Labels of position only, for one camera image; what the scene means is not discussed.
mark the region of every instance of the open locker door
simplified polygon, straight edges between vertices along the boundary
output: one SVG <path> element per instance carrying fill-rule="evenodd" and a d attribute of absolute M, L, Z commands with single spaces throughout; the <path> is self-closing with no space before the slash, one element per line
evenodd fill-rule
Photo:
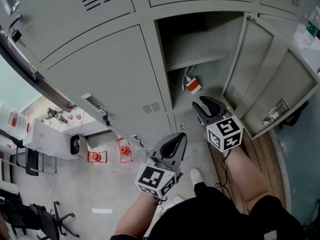
<path fill-rule="evenodd" d="M 289 39 L 245 13 L 223 98 L 252 139 L 287 118 L 319 87 L 320 79 Z"/>

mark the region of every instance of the wooden floor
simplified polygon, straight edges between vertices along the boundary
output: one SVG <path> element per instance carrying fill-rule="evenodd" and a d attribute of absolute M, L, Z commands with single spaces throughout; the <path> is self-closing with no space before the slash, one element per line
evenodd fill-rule
<path fill-rule="evenodd" d="M 213 162 L 216 167 L 216 172 L 220 183 L 225 183 L 225 173 L 221 167 L 221 162 L 223 159 L 223 154 L 217 149 L 213 149 L 211 144 L 208 144 Z M 242 138 L 242 149 L 246 152 L 247 156 L 251 159 L 253 164 L 262 172 L 264 177 L 268 180 L 271 186 L 272 193 L 275 197 L 279 198 L 283 207 L 286 207 L 284 184 L 282 181 L 282 175 L 280 171 L 279 162 L 277 159 L 277 154 L 273 146 L 272 140 L 269 133 L 265 133 L 262 136 L 251 140 L 246 131 L 243 131 Z M 231 198 L 236 206 L 236 208 L 243 214 L 248 214 L 245 203 L 243 202 L 234 181 L 228 172 L 228 183 L 226 188 L 228 189 Z M 229 197 L 228 192 L 222 189 L 222 192 Z"/>

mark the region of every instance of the black sleeve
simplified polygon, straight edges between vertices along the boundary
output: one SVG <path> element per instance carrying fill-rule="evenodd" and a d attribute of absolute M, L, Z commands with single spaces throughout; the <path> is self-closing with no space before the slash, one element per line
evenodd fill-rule
<path fill-rule="evenodd" d="M 127 234 L 116 234 L 111 236 L 110 240 L 137 240 L 137 238 Z"/>
<path fill-rule="evenodd" d="M 253 206 L 250 218 L 263 234 L 276 230 L 277 239 L 305 239 L 299 221 L 282 207 L 280 200 L 267 195 Z"/>

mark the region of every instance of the white marker cube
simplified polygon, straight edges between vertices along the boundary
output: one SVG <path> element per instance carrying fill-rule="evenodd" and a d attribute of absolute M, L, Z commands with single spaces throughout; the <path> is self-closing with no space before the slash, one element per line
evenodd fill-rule
<path fill-rule="evenodd" d="M 234 115 L 206 127 L 208 141 L 220 152 L 230 150 L 241 144 L 243 126 Z"/>
<path fill-rule="evenodd" d="M 140 165 L 134 183 L 142 191 L 156 198 L 163 198 L 176 184 L 176 173 L 145 163 Z"/>

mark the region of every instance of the green bottle label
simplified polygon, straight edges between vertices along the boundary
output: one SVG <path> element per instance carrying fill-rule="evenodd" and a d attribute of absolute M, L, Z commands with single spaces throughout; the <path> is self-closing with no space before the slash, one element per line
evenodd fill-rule
<path fill-rule="evenodd" d="M 311 34 L 311 36 L 316 37 L 318 34 L 318 29 L 315 25 L 313 25 L 310 21 L 308 21 L 308 25 L 306 26 L 306 30 Z"/>

